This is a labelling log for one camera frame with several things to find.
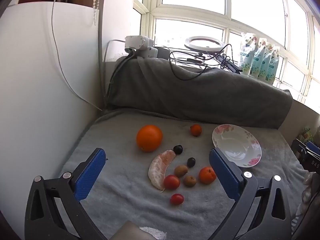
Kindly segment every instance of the plate rim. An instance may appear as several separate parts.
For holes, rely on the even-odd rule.
[[[247,131],[247,132],[250,133],[250,134],[253,136],[253,138],[258,142],[258,145],[259,145],[259,148],[260,148],[260,159],[258,160],[258,162],[257,162],[256,164],[248,167],[248,166],[237,165],[235,162],[233,162],[233,163],[235,163],[238,167],[241,167],[241,168],[252,168],[253,166],[257,165],[257,164],[260,162],[261,158],[262,158],[262,149],[261,149],[261,145],[260,145],[259,141],[255,138],[255,136],[254,136],[251,132],[249,132],[248,130],[242,128],[241,126],[238,126],[238,125],[235,125],[235,124],[231,124],[231,123],[220,124],[220,125],[218,125],[217,127],[222,126],[222,125],[232,125],[232,126],[235,126],[235,127],[239,127],[239,128],[241,128],[242,130],[244,130],[244,131]],[[214,140],[213,140],[213,133],[215,133],[214,130],[215,130],[216,128],[213,129],[212,135],[211,135],[211,140],[212,140],[212,143],[213,143],[214,147],[218,147],[218,146],[216,146],[216,145],[214,144]]]

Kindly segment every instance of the floral plate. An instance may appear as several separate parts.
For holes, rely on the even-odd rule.
[[[212,142],[229,161],[239,167],[253,167],[261,159],[261,147],[257,139],[239,126],[219,125],[212,132]]]

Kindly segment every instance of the white power adapter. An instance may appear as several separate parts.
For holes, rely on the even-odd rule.
[[[157,57],[158,49],[154,48],[155,41],[146,36],[126,36],[125,48],[135,49],[137,56],[143,58]]]

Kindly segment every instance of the green and white pouch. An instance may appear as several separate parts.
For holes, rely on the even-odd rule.
[[[268,66],[266,82],[270,85],[272,85],[276,79],[276,72],[279,65],[279,50],[280,47],[274,47]]]
[[[252,66],[252,60],[258,43],[257,37],[253,33],[241,33],[240,60],[238,67],[242,69],[241,74],[248,76]]]
[[[268,71],[272,52],[273,52],[273,44],[267,42],[266,52],[263,56],[261,68],[260,68],[259,75],[258,75],[258,79],[263,82],[266,82],[266,76],[267,76],[267,71]]]
[[[250,76],[257,78],[260,72],[263,56],[267,48],[267,39],[259,38],[259,45],[257,51],[254,53]]]

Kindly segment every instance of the white ring light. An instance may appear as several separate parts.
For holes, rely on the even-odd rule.
[[[193,41],[210,41],[212,43],[215,43],[218,45],[218,47],[201,47],[201,46],[196,46],[194,44],[191,44],[191,42]],[[207,36],[193,36],[190,38],[187,38],[186,41],[184,42],[184,46],[186,46],[187,48],[191,49],[191,50],[195,50],[195,51],[201,51],[203,53],[206,52],[219,52],[220,50],[223,49],[223,47],[225,46],[225,43],[222,41],[219,41],[215,38],[212,37],[207,37]]]

